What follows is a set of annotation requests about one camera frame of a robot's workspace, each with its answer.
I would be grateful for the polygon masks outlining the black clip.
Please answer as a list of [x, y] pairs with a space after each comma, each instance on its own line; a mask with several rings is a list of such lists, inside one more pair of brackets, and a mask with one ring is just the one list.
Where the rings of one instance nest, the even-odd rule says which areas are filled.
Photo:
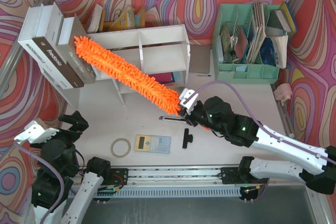
[[193, 143], [193, 135], [190, 134], [190, 131], [188, 128], [184, 129], [184, 135], [183, 135], [183, 144], [182, 148], [187, 149], [187, 146], [189, 143]]

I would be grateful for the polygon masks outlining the clear tape roll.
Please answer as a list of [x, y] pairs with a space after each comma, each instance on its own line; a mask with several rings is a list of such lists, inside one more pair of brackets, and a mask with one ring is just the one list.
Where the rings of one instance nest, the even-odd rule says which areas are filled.
[[118, 138], [111, 144], [110, 151], [112, 156], [116, 158], [124, 158], [131, 151], [131, 143], [125, 138]]

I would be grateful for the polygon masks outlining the orange microfiber duster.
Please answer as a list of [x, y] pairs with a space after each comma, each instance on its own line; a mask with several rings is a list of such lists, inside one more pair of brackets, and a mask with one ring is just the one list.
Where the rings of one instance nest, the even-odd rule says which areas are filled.
[[75, 36], [76, 53], [87, 63], [138, 92], [167, 114], [181, 110], [179, 94], [86, 36]]

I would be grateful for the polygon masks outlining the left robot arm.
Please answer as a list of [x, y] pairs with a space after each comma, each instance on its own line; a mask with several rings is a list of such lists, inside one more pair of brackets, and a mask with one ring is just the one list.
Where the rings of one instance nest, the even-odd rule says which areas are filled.
[[37, 120], [28, 128], [29, 143], [40, 149], [40, 169], [32, 185], [31, 203], [38, 223], [82, 223], [85, 213], [103, 181], [110, 172], [110, 162], [93, 157], [83, 170], [83, 180], [67, 211], [64, 207], [74, 182], [80, 172], [75, 141], [89, 124], [79, 111], [61, 115], [60, 121], [70, 128], [52, 129]]

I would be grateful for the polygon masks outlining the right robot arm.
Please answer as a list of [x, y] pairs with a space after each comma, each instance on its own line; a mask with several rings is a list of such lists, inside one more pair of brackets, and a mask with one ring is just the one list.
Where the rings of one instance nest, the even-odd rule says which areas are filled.
[[233, 145], [269, 151], [284, 158], [270, 161], [244, 156], [238, 167], [242, 180], [293, 179], [315, 192], [334, 193], [335, 147], [315, 147], [279, 134], [249, 116], [234, 113], [230, 104], [219, 97], [180, 106], [179, 115], [188, 124], [208, 128]]

